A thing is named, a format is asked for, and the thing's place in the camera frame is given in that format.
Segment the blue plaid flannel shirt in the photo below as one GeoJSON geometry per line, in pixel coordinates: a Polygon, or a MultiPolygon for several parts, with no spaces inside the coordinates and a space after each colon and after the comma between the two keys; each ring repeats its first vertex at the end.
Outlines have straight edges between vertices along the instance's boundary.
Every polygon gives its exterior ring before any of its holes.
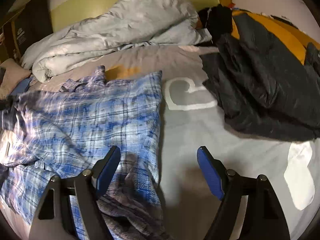
{"type": "Polygon", "coordinates": [[[1,129],[14,133],[1,156],[1,198],[31,223],[50,178],[92,168],[112,146],[120,163],[98,200],[115,239],[169,239],[157,196],[162,73],[106,80],[105,68],[57,92],[28,91],[1,111],[1,129]]]}

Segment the white sock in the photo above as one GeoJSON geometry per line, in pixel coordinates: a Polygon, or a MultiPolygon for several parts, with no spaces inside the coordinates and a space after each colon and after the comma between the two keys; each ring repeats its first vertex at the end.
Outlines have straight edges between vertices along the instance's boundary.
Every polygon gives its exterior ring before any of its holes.
{"type": "Polygon", "coordinates": [[[308,168],[312,154],[312,147],[310,142],[307,141],[293,142],[287,155],[284,179],[289,188],[293,204],[300,211],[309,206],[315,196],[315,185],[308,168]]]}

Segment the grey printed bed sheet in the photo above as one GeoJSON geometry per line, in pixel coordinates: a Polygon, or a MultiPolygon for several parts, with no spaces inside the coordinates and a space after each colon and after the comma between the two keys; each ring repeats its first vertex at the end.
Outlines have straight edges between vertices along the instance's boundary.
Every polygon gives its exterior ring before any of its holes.
{"type": "Polygon", "coordinates": [[[128,49],[100,57],[81,67],[36,82],[31,90],[58,91],[68,79],[91,75],[97,66],[106,67],[112,79],[135,79],[150,72],[163,72],[161,139],[159,144],[158,196],[164,224],[175,239],[201,239],[219,207],[210,193],[196,160],[204,145],[213,157],[241,175],[266,175],[279,198],[292,239],[319,238],[319,140],[310,140],[308,165],[315,185],[312,203],[296,209],[284,179],[292,142],[252,137],[231,129],[213,95],[203,86],[207,78],[201,56],[216,52],[213,47],[151,46],[128,49]]]}

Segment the black puffer jacket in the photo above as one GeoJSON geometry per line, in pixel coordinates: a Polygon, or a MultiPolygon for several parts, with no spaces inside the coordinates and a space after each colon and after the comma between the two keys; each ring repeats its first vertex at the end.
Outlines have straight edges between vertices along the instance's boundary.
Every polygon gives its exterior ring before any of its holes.
{"type": "Polygon", "coordinates": [[[319,78],[261,23],[217,5],[199,11],[217,53],[201,56],[204,86],[237,132],[283,141],[319,137],[319,78]]]}

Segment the blue pillow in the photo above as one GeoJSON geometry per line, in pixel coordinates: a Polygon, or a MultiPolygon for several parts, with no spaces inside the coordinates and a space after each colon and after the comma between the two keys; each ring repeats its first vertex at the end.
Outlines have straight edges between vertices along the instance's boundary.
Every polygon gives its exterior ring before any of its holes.
{"type": "Polygon", "coordinates": [[[16,96],[18,94],[25,93],[29,89],[31,81],[31,77],[23,79],[10,93],[10,96],[16,96]]]}

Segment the beige pillow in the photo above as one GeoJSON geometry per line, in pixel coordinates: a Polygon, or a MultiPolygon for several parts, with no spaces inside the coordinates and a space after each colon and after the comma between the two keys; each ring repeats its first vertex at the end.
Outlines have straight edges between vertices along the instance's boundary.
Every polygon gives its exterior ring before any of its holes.
{"type": "Polygon", "coordinates": [[[4,77],[0,88],[1,100],[6,98],[16,86],[31,75],[31,71],[22,68],[13,59],[7,59],[1,64],[5,69],[4,77]]]}

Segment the black garment by cushion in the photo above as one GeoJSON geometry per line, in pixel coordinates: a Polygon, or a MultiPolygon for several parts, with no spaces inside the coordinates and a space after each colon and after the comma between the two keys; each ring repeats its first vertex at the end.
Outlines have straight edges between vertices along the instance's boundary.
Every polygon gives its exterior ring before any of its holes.
{"type": "Polygon", "coordinates": [[[304,66],[308,68],[316,78],[319,78],[319,50],[309,42],[306,48],[304,66]]]}

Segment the orange yellow cushion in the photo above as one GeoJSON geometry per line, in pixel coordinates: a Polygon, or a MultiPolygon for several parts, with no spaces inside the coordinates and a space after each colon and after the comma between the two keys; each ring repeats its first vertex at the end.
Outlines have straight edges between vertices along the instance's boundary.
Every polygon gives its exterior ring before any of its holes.
{"type": "Polygon", "coordinates": [[[302,64],[304,64],[306,48],[309,43],[312,43],[317,49],[319,49],[318,42],[306,35],[304,32],[287,23],[281,22],[264,14],[256,14],[243,10],[233,10],[233,31],[231,35],[238,40],[240,39],[240,34],[234,18],[240,14],[248,14],[255,21],[261,23],[268,31],[276,35],[276,37],[279,38],[281,42],[285,44],[285,46],[287,46],[287,48],[295,55],[297,59],[299,59],[302,64]]]}

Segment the black printed bag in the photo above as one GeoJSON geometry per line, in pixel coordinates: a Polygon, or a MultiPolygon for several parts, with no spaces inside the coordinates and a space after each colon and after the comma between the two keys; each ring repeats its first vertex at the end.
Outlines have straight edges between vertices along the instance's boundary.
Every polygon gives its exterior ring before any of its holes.
{"type": "Polygon", "coordinates": [[[20,58],[34,43],[53,33],[48,0],[31,0],[14,20],[20,58]]]}

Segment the grey crumpled duvet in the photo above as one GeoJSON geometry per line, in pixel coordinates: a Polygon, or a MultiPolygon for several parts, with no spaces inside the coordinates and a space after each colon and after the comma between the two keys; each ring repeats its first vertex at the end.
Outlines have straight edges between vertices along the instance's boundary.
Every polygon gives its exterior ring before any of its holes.
{"type": "Polygon", "coordinates": [[[127,18],[108,13],[69,25],[32,44],[21,58],[21,66],[31,70],[40,82],[80,67],[94,58],[143,46],[196,45],[210,41],[207,29],[197,28],[199,16],[185,9],[151,10],[141,17],[127,18]]]}

